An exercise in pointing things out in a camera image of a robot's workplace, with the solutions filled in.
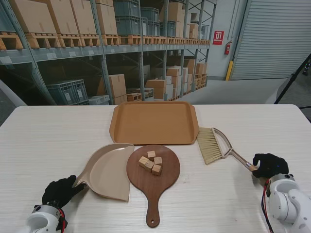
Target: warehouse shelf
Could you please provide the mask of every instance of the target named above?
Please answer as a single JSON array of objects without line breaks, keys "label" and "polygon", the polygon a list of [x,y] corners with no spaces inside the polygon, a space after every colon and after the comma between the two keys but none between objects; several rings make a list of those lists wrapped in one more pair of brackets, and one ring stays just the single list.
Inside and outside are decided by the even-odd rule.
[{"label": "warehouse shelf", "polygon": [[[208,49],[209,45],[167,45],[167,50],[196,50]],[[164,44],[143,45],[143,51],[161,51],[165,50]],[[105,54],[141,52],[141,45],[119,45],[104,46]],[[92,47],[73,47],[73,48],[50,48],[32,50],[35,61],[42,62],[48,60],[57,60],[73,57],[88,57],[102,55],[100,46]],[[30,63],[31,56],[26,50],[6,50],[0,51],[0,65],[13,65],[21,63]]]},{"label": "warehouse shelf", "polygon": [[[204,11],[204,3],[205,1],[209,1],[214,4],[213,14],[211,16],[211,28],[212,32],[214,14],[216,9],[216,0],[201,0],[201,9],[200,9],[200,19],[199,19],[199,32],[202,28],[202,15]],[[25,49],[23,50],[1,50],[0,51],[0,65],[10,65],[10,64],[22,64],[29,63],[31,67],[31,75],[34,83],[38,87],[39,91],[46,97],[46,99],[51,104],[56,104],[50,93],[47,90],[47,87],[43,81],[43,78],[40,74],[40,70],[37,62],[41,61],[49,61],[49,60],[58,60],[58,59],[67,59],[74,57],[89,57],[89,56],[100,56],[101,57],[101,71],[104,78],[104,85],[107,95],[110,98],[109,104],[112,104],[112,94],[108,77],[108,68],[106,64],[106,55],[107,54],[116,54],[116,53],[131,53],[137,52],[139,53],[138,65],[139,65],[139,80],[140,80],[140,91],[144,93],[144,73],[143,73],[143,52],[146,51],[163,51],[163,77],[166,77],[166,61],[167,61],[167,51],[168,50],[181,50],[181,64],[183,67],[185,50],[195,50],[195,65],[194,65],[194,73],[196,70],[197,64],[197,55],[199,50],[207,50],[205,62],[207,62],[209,45],[180,45],[180,44],[140,44],[140,45],[117,45],[117,46],[105,46],[103,43],[103,39],[100,36],[100,46],[92,46],[92,47],[72,47],[72,48],[49,48],[49,49],[32,49],[30,48],[29,43],[27,42],[26,36],[21,29],[21,26],[10,7],[10,3],[8,0],[0,0],[0,3],[5,10],[9,20],[11,21],[15,32],[17,32],[18,36],[21,39],[22,45]],[[96,33],[101,35],[101,29],[99,25],[99,19],[97,15],[97,8],[95,0],[90,0],[91,10],[93,13]],[[184,18],[184,29],[183,29],[183,38],[186,38],[186,27],[187,27],[187,15],[189,10],[189,0],[184,0],[183,4],[185,5],[185,18]],[[164,22],[163,22],[163,32],[164,37],[167,37],[167,27],[168,27],[168,6],[169,0],[164,0]],[[140,38],[143,40],[142,35],[142,24],[139,23],[140,27]],[[192,90],[195,91],[195,86],[193,85],[194,79],[192,81]]]}]

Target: brush bristles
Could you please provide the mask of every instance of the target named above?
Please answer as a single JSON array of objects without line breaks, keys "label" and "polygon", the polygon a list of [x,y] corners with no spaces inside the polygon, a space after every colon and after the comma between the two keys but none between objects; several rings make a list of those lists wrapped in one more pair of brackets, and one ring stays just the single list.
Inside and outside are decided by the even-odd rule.
[{"label": "brush bristles", "polygon": [[200,128],[197,139],[206,165],[222,158],[222,153],[212,129]]}]

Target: brown tray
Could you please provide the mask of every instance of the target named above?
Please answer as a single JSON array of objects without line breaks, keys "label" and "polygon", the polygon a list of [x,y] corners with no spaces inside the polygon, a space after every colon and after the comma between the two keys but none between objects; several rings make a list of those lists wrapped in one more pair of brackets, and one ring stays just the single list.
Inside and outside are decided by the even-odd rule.
[{"label": "brown tray", "polygon": [[199,126],[187,102],[124,102],[114,109],[109,132],[114,142],[134,145],[191,144]]}]

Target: black glove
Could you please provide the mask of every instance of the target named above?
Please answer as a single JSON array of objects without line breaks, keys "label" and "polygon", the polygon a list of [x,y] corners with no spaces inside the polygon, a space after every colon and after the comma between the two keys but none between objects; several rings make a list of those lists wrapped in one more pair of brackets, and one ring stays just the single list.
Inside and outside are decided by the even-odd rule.
[{"label": "black glove", "polygon": [[271,178],[277,174],[288,174],[287,162],[273,154],[255,154],[253,164],[256,166],[260,161],[258,170],[253,171],[253,175],[257,178]]},{"label": "black glove", "polygon": [[45,193],[42,197],[42,204],[50,204],[56,208],[65,206],[73,196],[87,187],[86,183],[81,183],[73,188],[72,186],[76,178],[76,176],[72,175],[68,178],[51,182],[45,189]]}]

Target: hand brush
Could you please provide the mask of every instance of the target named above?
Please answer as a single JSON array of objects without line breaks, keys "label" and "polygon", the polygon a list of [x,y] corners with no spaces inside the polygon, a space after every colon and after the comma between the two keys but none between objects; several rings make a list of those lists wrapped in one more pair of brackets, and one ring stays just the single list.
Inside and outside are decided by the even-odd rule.
[{"label": "hand brush", "polygon": [[[219,135],[226,143],[228,150],[225,153],[222,152],[216,135]],[[231,154],[235,158],[237,158],[237,160],[239,160],[245,167],[247,167],[248,170],[257,170],[254,165],[252,165],[250,162],[246,161],[238,153],[236,153],[236,151],[232,148],[228,138],[221,131],[215,128],[200,127],[197,139],[206,165],[218,159],[224,159]]]}]

